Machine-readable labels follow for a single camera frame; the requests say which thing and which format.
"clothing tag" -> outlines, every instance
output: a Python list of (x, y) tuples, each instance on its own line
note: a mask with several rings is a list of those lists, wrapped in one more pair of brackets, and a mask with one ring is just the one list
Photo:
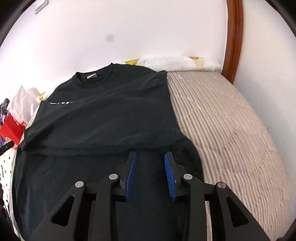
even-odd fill
[(89, 75), (87, 78), (90, 79), (90, 78), (95, 78), (95, 77), (97, 77), (96, 73)]

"yellow pattern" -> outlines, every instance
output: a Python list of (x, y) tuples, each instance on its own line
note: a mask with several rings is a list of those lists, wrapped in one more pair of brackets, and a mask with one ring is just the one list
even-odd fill
[(125, 63), (130, 65), (136, 65), (138, 61), (139, 59), (134, 59), (134, 60), (125, 61)]
[(195, 56), (189, 56), (189, 58), (193, 59), (193, 60), (198, 60), (199, 57), (195, 57)]
[(42, 94), (39, 95), (39, 100), (43, 100), (43, 95), (45, 92), (43, 92)]

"striped mattress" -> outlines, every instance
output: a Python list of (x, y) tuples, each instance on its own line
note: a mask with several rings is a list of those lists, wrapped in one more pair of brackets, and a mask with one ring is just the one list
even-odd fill
[[(181, 131), (202, 160), (205, 182), (225, 182), (271, 241), (292, 224), (290, 191), (279, 153), (255, 111), (217, 72), (169, 72)], [(211, 223), (207, 205), (208, 240)]]

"metal bolt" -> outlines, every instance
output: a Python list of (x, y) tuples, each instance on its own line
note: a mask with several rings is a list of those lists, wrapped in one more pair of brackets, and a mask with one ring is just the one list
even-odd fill
[(75, 187), (81, 188), (83, 186), (83, 181), (78, 181), (75, 183)]
[(192, 175), (191, 174), (185, 174), (184, 176), (183, 176), (186, 180), (191, 180), (192, 179)]
[(218, 182), (218, 183), (217, 183), (217, 186), (218, 186), (219, 188), (226, 188), (226, 184), (225, 184), (224, 182)]
[(115, 179), (117, 179), (117, 178), (118, 178), (118, 175), (115, 174), (115, 173), (113, 173), (113, 174), (111, 174), (111, 175), (109, 176), (109, 179), (110, 179), (110, 180), (115, 180)]

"wooden bed frame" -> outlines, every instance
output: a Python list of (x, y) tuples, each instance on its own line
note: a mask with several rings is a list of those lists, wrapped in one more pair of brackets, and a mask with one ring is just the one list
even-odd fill
[(242, 48), (243, 5), (242, 0), (227, 0), (227, 42), (222, 75), (233, 84)]

